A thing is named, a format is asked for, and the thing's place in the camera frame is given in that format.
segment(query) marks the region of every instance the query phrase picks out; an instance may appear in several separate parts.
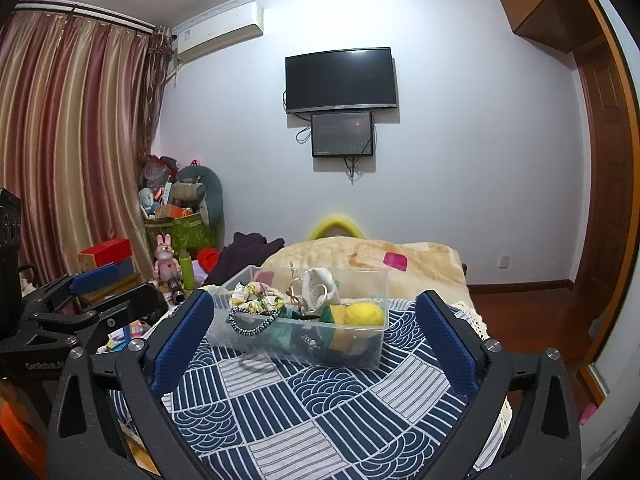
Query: beige blanket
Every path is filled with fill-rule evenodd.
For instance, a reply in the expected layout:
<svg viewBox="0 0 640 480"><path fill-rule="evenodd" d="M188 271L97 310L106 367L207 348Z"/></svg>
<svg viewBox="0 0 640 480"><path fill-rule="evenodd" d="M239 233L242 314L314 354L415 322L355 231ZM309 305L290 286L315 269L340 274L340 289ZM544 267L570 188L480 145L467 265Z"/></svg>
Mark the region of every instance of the beige blanket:
<svg viewBox="0 0 640 480"><path fill-rule="evenodd" d="M386 265L387 253L405 256L406 270ZM432 288L446 303L462 301L473 307L460 257L445 245L430 242L402 245L349 237L320 238L279 250L267 259L263 267L289 267L291 263L302 269L386 269L389 271L390 298L415 298Z"/></svg>

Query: blue and white tablecloth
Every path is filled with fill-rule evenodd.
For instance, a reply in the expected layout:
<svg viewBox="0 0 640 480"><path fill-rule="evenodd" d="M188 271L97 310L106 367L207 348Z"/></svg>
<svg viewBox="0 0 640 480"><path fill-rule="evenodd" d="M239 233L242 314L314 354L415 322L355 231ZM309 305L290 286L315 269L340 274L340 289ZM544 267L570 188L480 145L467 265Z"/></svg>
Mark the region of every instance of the blue and white tablecloth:
<svg viewBox="0 0 640 480"><path fill-rule="evenodd" d="M178 389L162 401L222 479L409 479L466 400L440 369L413 302L392 300L389 322L378 370L241 354L203 339ZM121 394L112 398L136 433ZM476 469L492 462L503 436L496 422Z"/></svg>

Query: curtain rod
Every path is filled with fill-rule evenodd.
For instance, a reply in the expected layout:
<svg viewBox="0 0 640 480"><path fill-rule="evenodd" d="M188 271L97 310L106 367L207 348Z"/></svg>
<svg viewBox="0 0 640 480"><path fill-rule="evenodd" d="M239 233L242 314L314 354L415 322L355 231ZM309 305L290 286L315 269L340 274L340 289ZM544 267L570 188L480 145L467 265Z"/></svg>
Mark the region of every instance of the curtain rod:
<svg viewBox="0 0 640 480"><path fill-rule="evenodd" d="M19 10L53 10L55 12L69 12L71 14L79 14L90 18L97 18L105 22L114 23L115 25L124 25L125 27L134 28L145 34L151 34L154 25L151 23L137 20L119 12L101 9L87 4L70 2L68 0L20 0L15 6Z"/></svg>

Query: bed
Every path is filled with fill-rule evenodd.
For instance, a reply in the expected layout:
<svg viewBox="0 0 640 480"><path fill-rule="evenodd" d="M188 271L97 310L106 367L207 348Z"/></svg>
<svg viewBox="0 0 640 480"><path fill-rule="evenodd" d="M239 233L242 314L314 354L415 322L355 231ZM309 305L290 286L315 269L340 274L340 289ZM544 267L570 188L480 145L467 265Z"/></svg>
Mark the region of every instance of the bed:
<svg viewBox="0 0 640 480"><path fill-rule="evenodd" d="M411 478L465 407L415 322L432 288L483 338L457 252L419 242L322 238L283 248L264 267L387 269L390 327L379 370L326 368L201 342L178 389L162 398L200 459L220 478ZM139 441L119 392L127 433ZM488 466L511 419L507 402L475 469Z"/></svg>

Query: clear plastic box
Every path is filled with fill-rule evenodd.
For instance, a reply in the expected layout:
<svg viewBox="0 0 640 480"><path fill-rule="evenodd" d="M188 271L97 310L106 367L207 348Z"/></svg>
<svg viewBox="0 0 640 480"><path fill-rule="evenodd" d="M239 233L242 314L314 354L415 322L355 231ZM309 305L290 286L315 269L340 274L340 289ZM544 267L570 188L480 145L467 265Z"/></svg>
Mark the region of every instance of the clear plastic box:
<svg viewBox="0 0 640 480"><path fill-rule="evenodd" d="M305 270L297 269L301 277ZM389 324L386 270L329 271L338 287L342 304L359 301L375 303L385 314L384 325L350 326L279 317L257 335L241 335L228 323L229 300L236 285L262 282L285 293L293 280L291 269L249 266L228 280L214 295L216 312L207 330L207 340L212 346L243 352L265 352L289 361L369 370L378 368L382 341ZM247 329L255 328L265 319L264 316L245 313L238 313L235 318L239 326ZM329 344L336 341L335 337L339 344Z"/></svg>

